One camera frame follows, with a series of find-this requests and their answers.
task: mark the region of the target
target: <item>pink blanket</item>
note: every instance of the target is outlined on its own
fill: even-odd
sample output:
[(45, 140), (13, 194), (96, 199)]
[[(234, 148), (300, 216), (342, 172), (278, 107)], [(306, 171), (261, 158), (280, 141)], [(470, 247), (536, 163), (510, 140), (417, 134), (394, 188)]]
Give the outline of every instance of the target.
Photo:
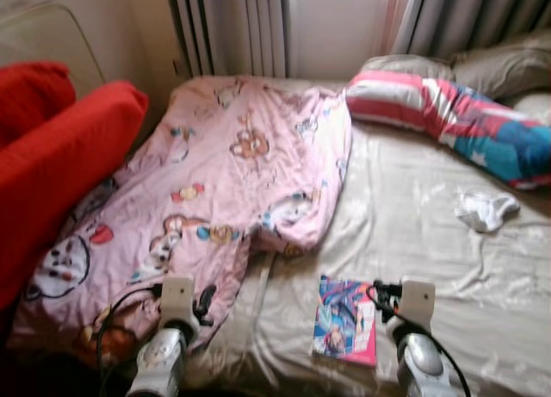
[[(195, 346), (224, 321), (248, 257), (291, 257), (324, 235), (346, 172), (343, 93), (275, 90), (256, 78), (196, 78), (173, 92), (153, 136), (75, 210), (22, 295), (8, 345), (94, 364), (108, 310), (129, 290), (193, 275), (217, 288)], [(120, 361), (158, 323), (147, 294), (125, 302), (102, 344)]]

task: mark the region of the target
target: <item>white curtain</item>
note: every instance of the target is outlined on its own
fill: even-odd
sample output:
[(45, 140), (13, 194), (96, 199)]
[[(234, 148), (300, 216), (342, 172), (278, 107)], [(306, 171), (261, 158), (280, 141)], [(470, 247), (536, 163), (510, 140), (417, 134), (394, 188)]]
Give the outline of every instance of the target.
[(190, 74), (286, 77), (282, 0), (172, 0)]
[(551, 0), (409, 0), (393, 53), (446, 59), (551, 24)]

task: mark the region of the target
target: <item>red cushion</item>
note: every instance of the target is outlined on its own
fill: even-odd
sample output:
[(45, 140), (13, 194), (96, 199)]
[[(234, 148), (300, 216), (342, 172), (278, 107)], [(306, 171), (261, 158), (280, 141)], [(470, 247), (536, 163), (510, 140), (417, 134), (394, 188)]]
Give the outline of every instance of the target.
[(0, 148), (75, 102), (68, 74), (65, 65), (50, 62), (0, 68)]
[(71, 207), (123, 161), (147, 97), (106, 84), (0, 150), (0, 309), (22, 290)]

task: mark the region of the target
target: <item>comic book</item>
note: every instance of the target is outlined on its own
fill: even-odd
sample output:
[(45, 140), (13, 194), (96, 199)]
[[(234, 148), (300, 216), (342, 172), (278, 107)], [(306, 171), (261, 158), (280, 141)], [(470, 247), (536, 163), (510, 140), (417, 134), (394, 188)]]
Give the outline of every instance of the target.
[(375, 305), (367, 282), (321, 276), (313, 329), (313, 353), (368, 366), (376, 365)]

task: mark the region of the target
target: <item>beige bed sheet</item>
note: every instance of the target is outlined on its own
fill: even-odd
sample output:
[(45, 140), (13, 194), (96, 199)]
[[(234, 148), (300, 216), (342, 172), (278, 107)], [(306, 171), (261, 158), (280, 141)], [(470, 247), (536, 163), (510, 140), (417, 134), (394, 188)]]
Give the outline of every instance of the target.
[[(511, 192), (521, 210), (497, 233), (475, 233), (454, 216), (468, 190)], [(433, 333), (463, 368), (473, 395), (551, 395), (550, 201), (546, 191), (512, 191), (418, 133), (355, 124), (325, 242), (294, 260), (251, 261), (229, 318), (205, 352), (189, 359), (185, 386), (403, 395), (395, 348), (379, 319), (376, 369), (322, 363), (310, 350), (320, 274), (386, 282), (408, 275), (436, 284)]]

